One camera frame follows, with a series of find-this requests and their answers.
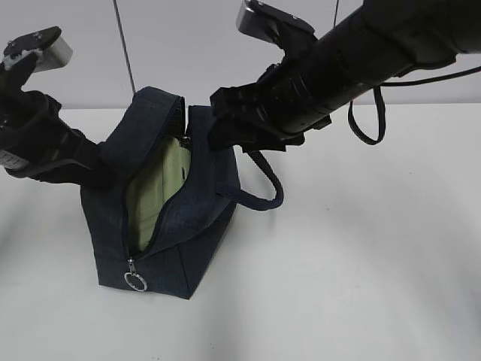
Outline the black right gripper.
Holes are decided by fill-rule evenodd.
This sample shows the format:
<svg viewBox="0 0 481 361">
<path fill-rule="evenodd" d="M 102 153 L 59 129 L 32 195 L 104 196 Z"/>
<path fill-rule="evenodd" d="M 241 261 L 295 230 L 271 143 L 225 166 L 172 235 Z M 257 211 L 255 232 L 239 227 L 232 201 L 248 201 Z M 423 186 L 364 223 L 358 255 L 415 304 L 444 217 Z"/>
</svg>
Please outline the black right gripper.
<svg viewBox="0 0 481 361">
<path fill-rule="evenodd" d="M 207 140 L 211 150 L 240 146 L 243 151 L 286 151 L 305 142 L 304 133 L 332 123 L 329 111 L 319 111 L 303 80 L 271 65 L 255 82 L 221 87 L 210 96 L 213 125 Z"/>
</svg>

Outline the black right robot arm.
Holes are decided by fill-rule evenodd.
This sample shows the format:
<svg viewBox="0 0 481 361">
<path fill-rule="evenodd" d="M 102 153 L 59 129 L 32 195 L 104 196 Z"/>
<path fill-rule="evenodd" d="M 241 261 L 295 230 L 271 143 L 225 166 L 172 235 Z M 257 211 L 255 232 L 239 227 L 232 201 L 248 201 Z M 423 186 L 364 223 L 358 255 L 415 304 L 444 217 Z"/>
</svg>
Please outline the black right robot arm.
<svg viewBox="0 0 481 361">
<path fill-rule="evenodd" d="M 236 25 L 278 46 L 283 59 L 254 83 L 210 98 L 210 146 L 285 150 L 331 114 L 393 77 L 447 67 L 480 51 L 478 1 L 365 1 L 321 38 L 302 19 L 245 1 Z"/>
</svg>

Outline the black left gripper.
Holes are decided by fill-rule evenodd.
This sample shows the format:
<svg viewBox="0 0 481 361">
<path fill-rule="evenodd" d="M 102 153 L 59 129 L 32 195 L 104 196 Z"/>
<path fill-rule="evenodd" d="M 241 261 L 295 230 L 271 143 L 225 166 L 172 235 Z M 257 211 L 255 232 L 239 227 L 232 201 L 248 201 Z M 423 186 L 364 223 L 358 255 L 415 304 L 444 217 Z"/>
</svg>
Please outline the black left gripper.
<svg viewBox="0 0 481 361">
<path fill-rule="evenodd" d="M 110 188 L 115 174 L 100 147 L 65 123 L 61 108 L 38 91 L 1 93 L 1 166 L 16 178 Z"/>
</svg>

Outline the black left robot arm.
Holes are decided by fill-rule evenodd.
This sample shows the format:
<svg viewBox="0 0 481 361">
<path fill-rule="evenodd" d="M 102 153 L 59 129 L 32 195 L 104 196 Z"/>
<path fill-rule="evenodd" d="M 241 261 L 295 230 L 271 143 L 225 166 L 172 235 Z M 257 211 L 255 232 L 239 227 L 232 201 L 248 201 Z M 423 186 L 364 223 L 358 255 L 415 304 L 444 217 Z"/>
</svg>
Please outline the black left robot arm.
<svg viewBox="0 0 481 361">
<path fill-rule="evenodd" d="M 22 86 L 35 70 L 28 55 L 11 69 L 1 66 L 1 166 L 15 178 L 50 184 L 78 184 L 105 190 L 115 174 L 100 147 L 59 116 L 62 105 L 47 94 Z"/>
</svg>

